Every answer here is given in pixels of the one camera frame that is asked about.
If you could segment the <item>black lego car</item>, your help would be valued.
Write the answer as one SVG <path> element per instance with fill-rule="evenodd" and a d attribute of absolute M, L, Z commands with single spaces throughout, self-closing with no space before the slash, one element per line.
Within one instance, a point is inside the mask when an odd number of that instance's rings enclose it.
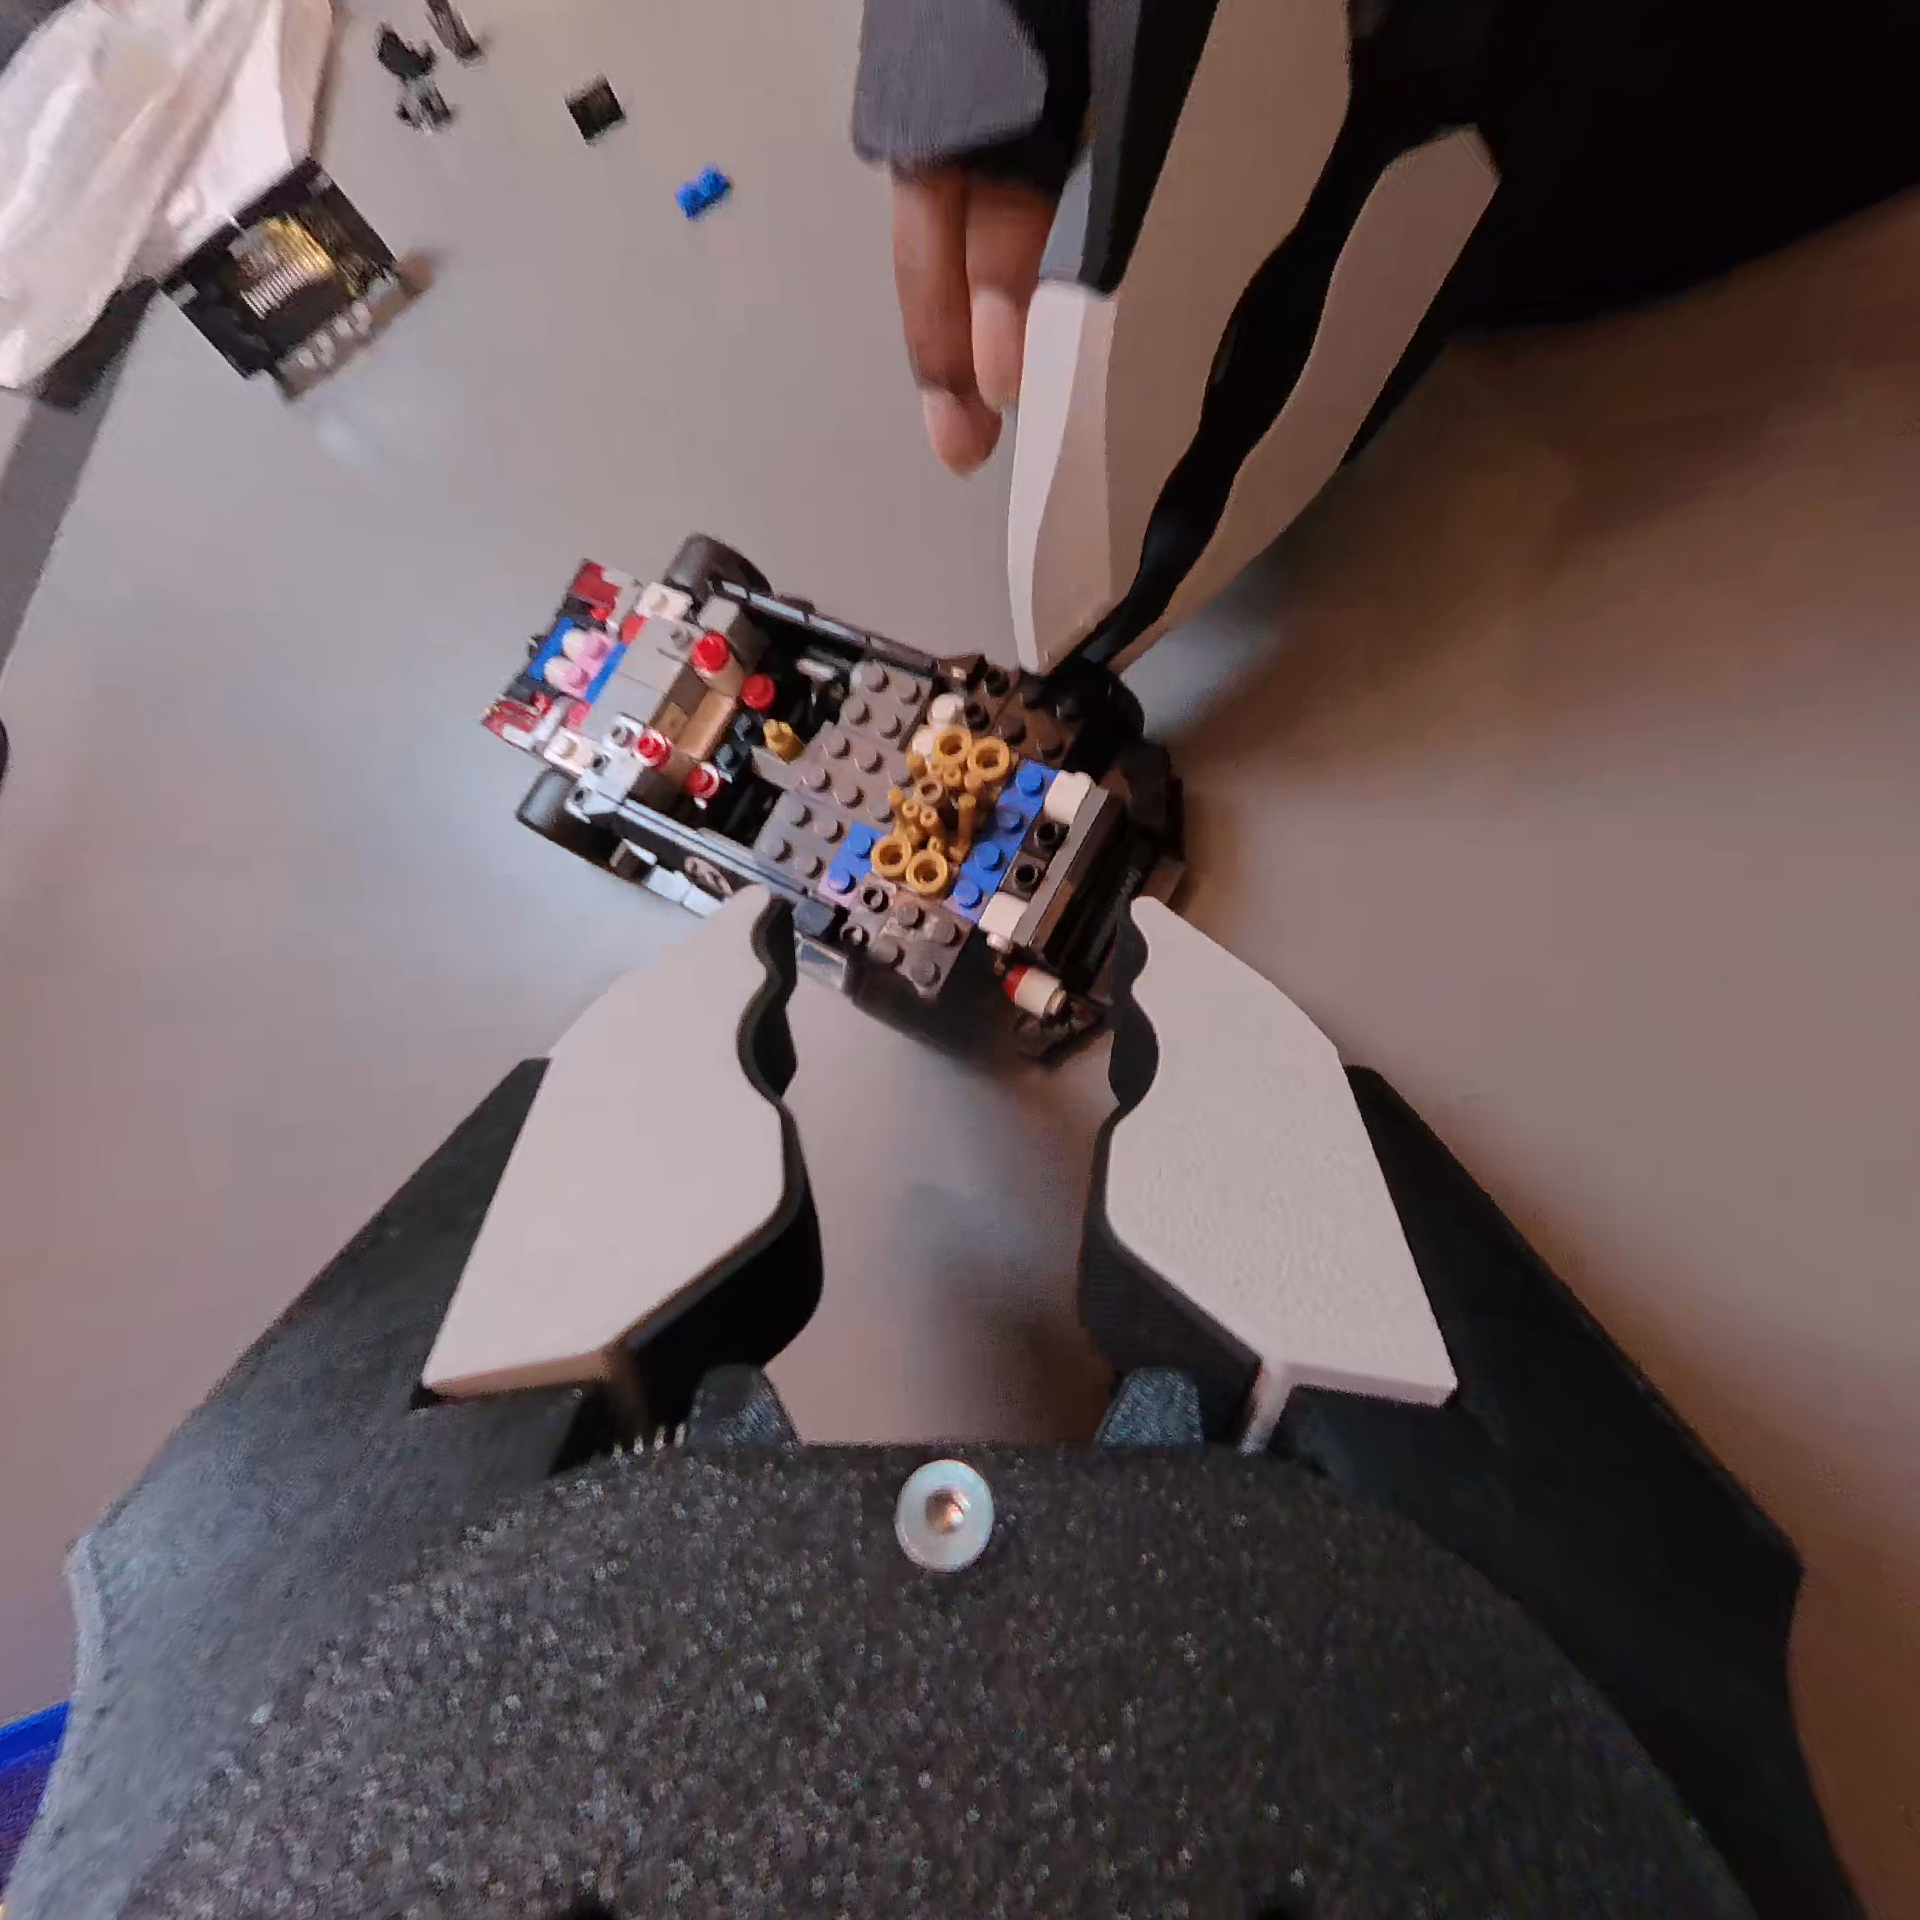
<path fill-rule="evenodd" d="M 1183 787 L 1102 662 L 930 655 L 690 534 L 580 561 L 485 729 L 519 823 L 698 915 L 749 887 L 798 962 L 949 1049 L 1053 1061 L 1114 1019 L 1121 935 L 1183 875 Z"/>

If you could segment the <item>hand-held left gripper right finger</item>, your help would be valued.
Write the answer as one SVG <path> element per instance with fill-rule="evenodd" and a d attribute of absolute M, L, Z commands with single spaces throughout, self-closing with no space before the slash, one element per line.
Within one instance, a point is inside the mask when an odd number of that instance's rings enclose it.
<path fill-rule="evenodd" d="M 1079 1263 L 1098 1352 L 1186 1373 L 1218 1442 L 1267 1443 L 1300 1389 L 1445 1406 L 1449 1345 L 1332 1042 L 1158 901 L 1116 962 Z"/>

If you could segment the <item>blue plastic bin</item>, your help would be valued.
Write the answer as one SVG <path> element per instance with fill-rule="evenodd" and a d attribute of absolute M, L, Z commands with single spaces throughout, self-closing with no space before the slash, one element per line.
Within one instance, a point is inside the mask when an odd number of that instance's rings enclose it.
<path fill-rule="evenodd" d="M 2 1878 L 26 1841 L 63 1742 L 69 1702 L 2 1725 Z"/>

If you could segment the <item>white paper bag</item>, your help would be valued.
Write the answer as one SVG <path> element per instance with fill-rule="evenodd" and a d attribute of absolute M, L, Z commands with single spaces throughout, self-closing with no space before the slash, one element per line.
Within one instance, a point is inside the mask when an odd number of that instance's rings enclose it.
<path fill-rule="evenodd" d="M 2 79 L 2 386 L 166 279 L 313 147 L 330 2 L 81 2 Z"/>

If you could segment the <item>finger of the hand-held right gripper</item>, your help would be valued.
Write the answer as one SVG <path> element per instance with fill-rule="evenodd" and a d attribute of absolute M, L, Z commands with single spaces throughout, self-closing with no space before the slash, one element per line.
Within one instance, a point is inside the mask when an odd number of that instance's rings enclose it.
<path fill-rule="evenodd" d="M 1358 90 L 1295 225 L 1220 335 L 1190 442 L 1147 513 L 1127 593 L 1087 637 L 1124 665 L 1211 603 L 1359 439 L 1497 192 L 1473 117 Z"/>
<path fill-rule="evenodd" d="M 1133 582 L 1222 331 L 1332 153 L 1351 42 L 1339 2 L 1217 5 L 1116 288 L 1094 289 L 1090 267 L 1038 288 L 1006 517 L 1029 670 L 1063 659 Z"/>

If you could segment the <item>person's right hand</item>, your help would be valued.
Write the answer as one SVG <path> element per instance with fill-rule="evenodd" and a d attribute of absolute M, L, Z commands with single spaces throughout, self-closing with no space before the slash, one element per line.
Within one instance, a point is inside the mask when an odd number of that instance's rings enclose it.
<path fill-rule="evenodd" d="M 1065 175 L 1026 143 L 886 175 L 903 349 L 929 445 L 951 473 L 975 473 L 1020 403 Z"/>

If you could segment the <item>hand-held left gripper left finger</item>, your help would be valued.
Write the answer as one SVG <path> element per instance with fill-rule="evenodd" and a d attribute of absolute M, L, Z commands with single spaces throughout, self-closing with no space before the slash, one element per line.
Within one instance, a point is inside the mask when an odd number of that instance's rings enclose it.
<path fill-rule="evenodd" d="M 786 901 L 742 889 L 554 1047 L 423 1362 L 439 1400 L 585 1384 L 631 1434 L 762 1367 L 825 1288 Z"/>

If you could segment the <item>black printed lego panel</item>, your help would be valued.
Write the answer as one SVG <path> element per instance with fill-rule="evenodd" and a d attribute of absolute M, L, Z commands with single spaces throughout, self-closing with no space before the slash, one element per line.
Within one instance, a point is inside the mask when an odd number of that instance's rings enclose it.
<path fill-rule="evenodd" d="M 159 293 L 241 376 L 300 399 L 365 351 L 431 286 L 316 159 L 241 208 Z"/>

